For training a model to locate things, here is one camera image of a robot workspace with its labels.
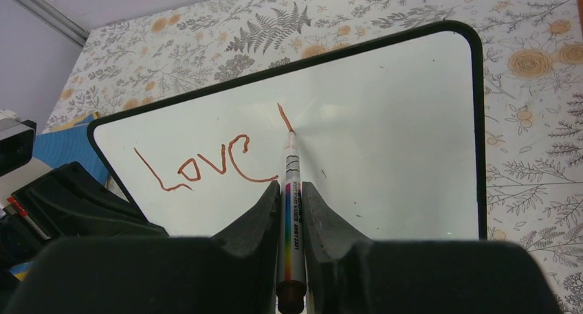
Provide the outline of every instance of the black whiteboard frame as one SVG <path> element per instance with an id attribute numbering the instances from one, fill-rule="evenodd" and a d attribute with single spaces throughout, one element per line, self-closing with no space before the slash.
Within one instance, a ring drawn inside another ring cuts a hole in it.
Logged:
<path id="1" fill-rule="evenodd" d="M 330 61 L 338 60 L 341 58 L 346 58 L 348 56 L 353 56 L 356 54 L 368 52 L 374 49 L 379 49 L 382 47 L 402 43 L 404 41 L 409 41 L 412 39 L 420 38 L 423 36 L 428 36 L 431 34 L 436 34 L 438 32 L 455 32 L 464 37 L 464 39 L 470 45 L 470 51 L 472 53 L 472 85 L 473 85 L 473 95 L 474 95 L 474 141 L 476 148 L 476 195 L 478 203 L 478 236 L 480 239 L 485 240 L 487 238 L 487 212 L 486 212 L 486 156 L 485 156 L 485 116 L 484 116 L 484 71 L 483 71 L 483 53 L 482 53 L 482 40 L 479 35 L 465 23 L 458 21 L 440 21 L 436 23 L 431 23 L 428 25 L 423 25 L 421 27 L 416 27 L 415 29 L 405 30 L 403 32 L 398 32 L 396 34 L 391 34 L 385 37 L 373 39 L 371 41 L 365 41 L 356 45 L 346 47 L 344 49 L 339 49 L 332 52 L 327 52 L 318 56 L 311 58 L 305 58 L 298 60 L 280 67 L 275 67 L 271 69 L 266 69 L 263 71 L 256 72 L 254 74 L 242 76 L 229 80 L 227 82 L 222 82 L 209 87 L 204 87 L 202 89 L 197 89 L 188 93 L 180 94 L 171 98 L 166 98 L 157 102 L 147 104 L 145 106 L 139 106 L 137 108 L 121 111 L 119 113 L 114 113 L 112 115 L 104 116 L 92 121 L 87 128 L 87 137 L 89 138 L 89 143 L 91 147 L 95 150 L 115 182 L 119 185 L 124 195 L 134 204 L 134 206 L 140 211 L 142 216 L 147 220 L 146 216 L 141 211 L 140 207 L 133 200 L 129 191 L 125 188 L 124 184 L 121 182 L 119 176 L 116 174 L 115 170 L 111 167 L 111 164 L 107 161 L 103 152 L 99 149 L 95 138 L 94 131 L 100 125 L 111 123 L 118 120 L 123 120 L 124 118 L 132 117 L 135 115 L 147 113 L 156 109 L 164 108 L 166 106 L 171 106 L 174 104 L 179 104 L 185 101 L 193 100 L 196 98 L 201 98 L 203 96 L 209 96 L 214 93 L 225 91 L 228 89 L 233 89 L 235 87 L 250 84 L 252 82 L 258 82 L 264 79 L 276 77 L 279 75 L 287 74 L 289 72 L 298 71 L 301 69 L 306 69 L 316 65 L 321 65 Z"/>

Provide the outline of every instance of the blue object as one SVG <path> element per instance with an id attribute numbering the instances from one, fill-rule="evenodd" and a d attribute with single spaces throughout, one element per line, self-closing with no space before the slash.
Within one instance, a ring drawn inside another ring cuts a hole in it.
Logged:
<path id="1" fill-rule="evenodd" d="M 105 185 L 109 173 L 87 139 L 87 123 L 91 120 L 93 116 L 79 122 L 85 125 L 38 135 L 32 156 L 51 168 L 78 161 L 95 180 Z"/>

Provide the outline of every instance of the marker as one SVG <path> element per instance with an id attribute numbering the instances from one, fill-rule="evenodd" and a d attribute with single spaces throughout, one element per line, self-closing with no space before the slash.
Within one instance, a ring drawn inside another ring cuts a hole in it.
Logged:
<path id="1" fill-rule="evenodd" d="M 277 308 L 283 314 L 299 314 L 304 310 L 306 268 L 302 238 L 300 157 L 293 130 L 287 135 L 285 147 L 285 187 L 282 206 L 277 264 Z"/>

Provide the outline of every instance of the patterned surface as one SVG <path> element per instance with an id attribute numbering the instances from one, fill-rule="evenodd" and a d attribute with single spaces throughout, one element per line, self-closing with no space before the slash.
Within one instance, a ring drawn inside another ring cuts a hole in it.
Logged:
<path id="1" fill-rule="evenodd" d="M 441 19 L 484 46 L 488 232 L 583 313 L 583 43 L 576 0 L 213 0 L 94 30 L 47 127 Z"/>

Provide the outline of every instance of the red handwriting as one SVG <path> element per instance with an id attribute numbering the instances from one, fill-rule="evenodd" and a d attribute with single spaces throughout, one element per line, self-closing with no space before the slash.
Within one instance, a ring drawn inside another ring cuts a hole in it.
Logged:
<path id="1" fill-rule="evenodd" d="M 279 113 L 281 114 L 281 117 L 283 118 L 283 121 L 285 122 L 285 125 L 287 127 L 287 129 L 289 131 L 293 131 L 292 125 L 289 123 L 289 120 L 287 119 L 287 117 L 285 116 L 285 112 L 283 111 L 283 108 L 281 107 L 281 105 L 278 103 L 277 104 L 278 108 L 279 108 Z M 233 156 L 233 146 L 242 138 L 245 138 L 245 142 L 243 143 L 243 150 L 242 153 L 245 154 L 248 152 L 248 147 L 249 147 L 249 142 L 251 141 L 251 139 L 249 138 L 248 135 L 246 134 L 240 134 L 237 135 L 233 140 L 231 140 L 231 142 L 229 142 L 229 146 L 228 146 L 228 154 L 229 154 L 229 159 L 231 161 L 231 164 L 233 165 L 233 168 L 236 170 L 236 172 L 245 180 L 250 181 L 250 182 L 257 182 L 257 183 L 263 183 L 263 182 L 270 182 L 273 180 L 277 180 L 278 176 L 275 175 L 271 178 L 266 178 L 266 179 L 255 179 L 255 178 L 251 178 L 248 177 L 247 175 L 245 175 L 245 173 L 243 173 L 241 171 L 241 169 L 239 168 L 239 166 L 237 165 L 237 163 L 235 162 L 235 158 Z M 188 188 L 189 190 L 192 190 L 192 188 L 189 185 L 186 185 L 185 183 L 178 183 L 176 186 L 172 186 L 172 187 L 166 187 L 164 185 L 164 182 L 162 181 L 162 178 L 160 178 L 160 176 L 156 173 L 156 171 L 154 171 L 154 169 L 152 168 L 152 166 L 147 162 L 147 160 L 140 154 L 140 152 L 134 148 L 135 153 L 138 155 L 138 157 L 142 160 L 142 162 L 144 162 L 144 164 L 146 165 L 146 167 L 150 170 L 150 172 L 152 173 L 152 175 L 156 178 L 156 180 L 158 180 L 158 183 L 160 185 L 160 188 L 162 190 L 165 190 L 167 192 L 176 190 L 180 187 L 185 187 Z M 198 158 L 202 159 L 205 163 L 207 163 L 211 168 L 213 168 L 215 171 L 217 171 L 220 175 L 224 175 L 225 173 L 227 173 L 227 160 L 226 160 L 226 146 L 224 144 L 221 145 L 221 168 L 218 168 L 216 165 L 214 165 L 210 160 L 208 160 L 206 157 L 204 157 L 201 154 L 197 154 Z M 194 168 L 194 171 L 196 172 L 195 176 L 191 176 L 189 175 L 185 169 L 189 166 L 192 165 Z M 197 163 L 197 160 L 194 157 L 191 157 L 189 159 L 187 159 L 179 168 L 178 168 L 178 172 L 179 175 L 181 175 L 184 179 L 186 179 L 187 181 L 190 182 L 196 182 L 202 179 L 201 173 L 200 173 L 200 169 L 199 169 L 199 165 Z"/>

